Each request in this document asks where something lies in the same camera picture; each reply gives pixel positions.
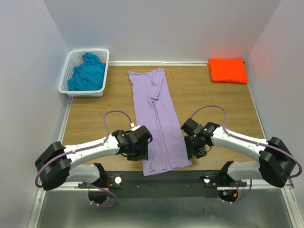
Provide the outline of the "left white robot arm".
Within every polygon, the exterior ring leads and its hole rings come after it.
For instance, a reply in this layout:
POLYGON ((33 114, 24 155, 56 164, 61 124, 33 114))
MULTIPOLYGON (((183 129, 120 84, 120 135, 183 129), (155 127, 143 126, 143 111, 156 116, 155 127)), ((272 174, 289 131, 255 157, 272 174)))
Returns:
POLYGON ((53 190, 72 176, 73 169, 83 163, 105 156, 123 154, 129 161, 148 160, 148 144, 152 134, 146 126, 135 126, 129 131, 116 130, 106 137, 78 145, 50 144, 36 159, 35 185, 53 190))

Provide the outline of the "purple t shirt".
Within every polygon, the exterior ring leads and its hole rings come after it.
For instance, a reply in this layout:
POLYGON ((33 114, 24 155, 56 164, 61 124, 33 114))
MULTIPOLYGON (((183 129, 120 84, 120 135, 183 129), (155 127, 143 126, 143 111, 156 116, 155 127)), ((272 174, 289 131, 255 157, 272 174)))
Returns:
POLYGON ((129 79, 136 123, 146 126, 152 134, 148 160, 142 161, 144 176, 191 166, 165 70, 157 68, 147 73, 130 71, 129 79))

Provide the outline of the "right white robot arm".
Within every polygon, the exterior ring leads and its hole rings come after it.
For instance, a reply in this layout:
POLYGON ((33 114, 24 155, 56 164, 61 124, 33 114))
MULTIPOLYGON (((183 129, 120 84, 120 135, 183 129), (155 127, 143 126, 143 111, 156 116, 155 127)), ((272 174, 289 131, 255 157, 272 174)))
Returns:
POLYGON ((217 146, 239 152, 252 159, 251 162, 226 162, 218 175, 219 182, 224 186, 242 179, 257 179, 282 188, 295 167, 289 150, 279 138, 256 139, 228 131, 212 122, 203 126, 191 118, 181 129, 186 134, 184 140, 188 158, 201 158, 207 155, 206 146, 217 146))

